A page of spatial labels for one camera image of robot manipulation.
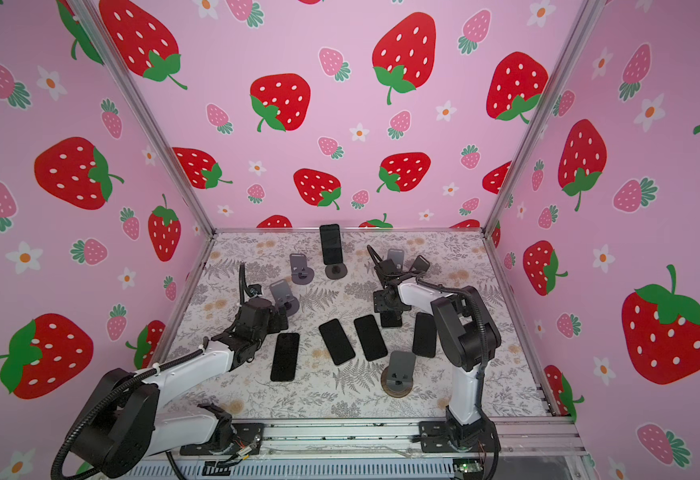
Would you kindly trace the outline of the black smartphone front stand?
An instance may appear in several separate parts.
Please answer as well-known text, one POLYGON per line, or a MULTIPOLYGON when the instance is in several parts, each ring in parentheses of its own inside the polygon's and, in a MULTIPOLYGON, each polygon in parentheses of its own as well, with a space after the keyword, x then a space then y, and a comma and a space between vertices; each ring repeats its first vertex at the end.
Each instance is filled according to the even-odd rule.
POLYGON ((388 355, 386 344, 374 315, 358 317, 353 323, 367 361, 379 360, 388 355))

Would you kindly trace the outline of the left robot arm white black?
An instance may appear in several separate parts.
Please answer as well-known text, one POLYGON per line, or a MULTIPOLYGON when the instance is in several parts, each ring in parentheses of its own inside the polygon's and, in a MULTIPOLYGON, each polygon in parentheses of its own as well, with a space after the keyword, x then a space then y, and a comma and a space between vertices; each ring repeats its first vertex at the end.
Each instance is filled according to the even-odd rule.
POLYGON ((232 416, 213 403, 197 412, 168 415, 162 408, 194 386, 252 361, 265 338, 288 327, 283 306, 262 297, 243 303, 233 324, 203 339, 193 352, 134 372, 106 373, 70 428, 50 475, 64 478, 69 454, 88 464, 78 478, 96 474, 118 478, 144 458, 196 445, 236 462, 250 451, 232 424, 232 416))

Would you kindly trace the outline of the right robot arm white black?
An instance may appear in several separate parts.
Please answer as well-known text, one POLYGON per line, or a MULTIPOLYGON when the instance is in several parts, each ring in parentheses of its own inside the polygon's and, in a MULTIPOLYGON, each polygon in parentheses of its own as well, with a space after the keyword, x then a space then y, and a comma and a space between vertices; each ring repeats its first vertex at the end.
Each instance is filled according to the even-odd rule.
POLYGON ((379 313, 401 313, 413 307, 434 318, 441 348, 454 367, 452 395, 445 409, 445 437, 456 451, 480 445, 501 451, 495 423, 482 406, 485 372, 502 343, 478 291, 433 284, 413 269, 398 272, 385 260, 374 268, 381 289, 374 293, 379 313))

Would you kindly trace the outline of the grey phone stand front left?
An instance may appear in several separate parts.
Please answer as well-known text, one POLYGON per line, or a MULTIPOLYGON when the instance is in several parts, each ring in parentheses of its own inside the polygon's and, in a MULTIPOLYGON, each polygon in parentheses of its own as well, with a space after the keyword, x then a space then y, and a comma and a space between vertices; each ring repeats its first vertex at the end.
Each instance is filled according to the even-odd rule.
POLYGON ((279 309, 285 311, 287 317, 295 315, 300 308, 299 300, 293 295, 290 283, 286 280, 278 280, 269 286, 271 295, 279 309))

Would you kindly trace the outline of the dark grey stand centre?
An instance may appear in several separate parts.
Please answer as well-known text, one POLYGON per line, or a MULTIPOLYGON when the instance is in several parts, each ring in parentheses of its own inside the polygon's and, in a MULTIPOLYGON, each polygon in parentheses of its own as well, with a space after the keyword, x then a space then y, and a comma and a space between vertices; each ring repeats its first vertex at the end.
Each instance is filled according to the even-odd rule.
POLYGON ((343 279, 348 273, 348 269, 344 263, 337 263, 325 266, 325 275, 330 280, 343 279))

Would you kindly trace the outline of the grey stand wooden base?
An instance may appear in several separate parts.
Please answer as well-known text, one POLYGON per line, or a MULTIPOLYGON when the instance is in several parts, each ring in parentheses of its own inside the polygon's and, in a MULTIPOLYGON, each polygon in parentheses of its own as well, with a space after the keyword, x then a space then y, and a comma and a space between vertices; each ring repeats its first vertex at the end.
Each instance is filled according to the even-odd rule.
POLYGON ((412 352, 393 351, 388 366, 382 371, 381 386, 383 391, 393 398, 403 398, 413 389, 413 373, 416 355, 412 352))

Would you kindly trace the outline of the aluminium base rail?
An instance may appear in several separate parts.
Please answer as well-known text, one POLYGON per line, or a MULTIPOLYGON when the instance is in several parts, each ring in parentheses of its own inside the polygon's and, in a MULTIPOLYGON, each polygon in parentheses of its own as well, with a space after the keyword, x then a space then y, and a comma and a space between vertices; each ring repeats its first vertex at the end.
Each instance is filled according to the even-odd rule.
POLYGON ((235 461, 193 446, 139 461, 128 479, 595 479, 566 417, 499 417, 492 443, 454 450, 438 419, 269 419, 238 423, 235 461))

